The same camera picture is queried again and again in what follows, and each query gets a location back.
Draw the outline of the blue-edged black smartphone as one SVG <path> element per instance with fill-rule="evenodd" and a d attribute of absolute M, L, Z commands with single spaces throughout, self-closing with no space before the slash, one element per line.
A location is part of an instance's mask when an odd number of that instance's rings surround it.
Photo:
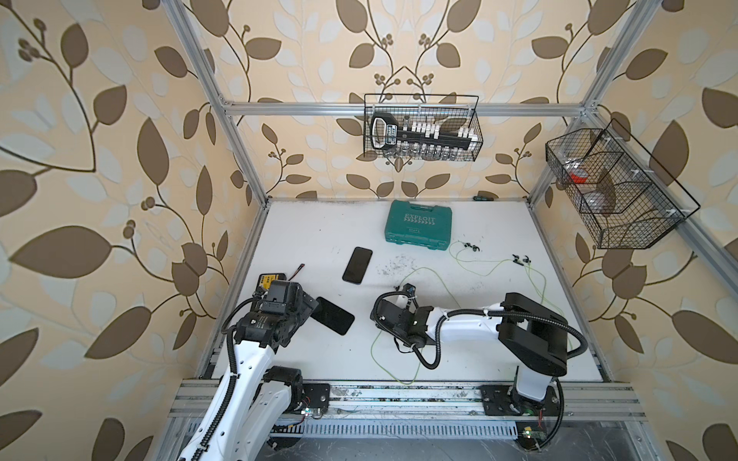
<path fill-rule="evenodd" d="M 361 284 L 372 259 L 372 255 L 373 251 L 370 249 L 355 247 L 342 275 L 342 280 L 344 282 L 349 282 L 349 284 Z"/>

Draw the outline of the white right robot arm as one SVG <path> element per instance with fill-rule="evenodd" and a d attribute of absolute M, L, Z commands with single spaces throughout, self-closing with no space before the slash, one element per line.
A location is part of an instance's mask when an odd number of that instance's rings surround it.
<path fill-rule="evenodd" d="M 567 319 L 517 292 L 497 305 L 443 310 L 422 307 L 415 287 L 380 295 L 370 319 L 405 346 L 428 370 L 442 361 L 450 341 L 499 341 L 519 361 L 510 399 L 544 403 L 549 387 L 568 373 L 568 361 L 588 350 L 585 336 Z"/>

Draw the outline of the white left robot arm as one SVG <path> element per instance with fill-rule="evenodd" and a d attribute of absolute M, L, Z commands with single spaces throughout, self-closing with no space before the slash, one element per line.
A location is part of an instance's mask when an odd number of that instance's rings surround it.
<path fill-rule="evenodd" d="M 240 302 L 221 333 L 228 367 L 180 460 L 254 460 L 280 417 L 298 409 L 298 369 L 273 364 L 319 303 L 297 282 L 274 280 Z"/>

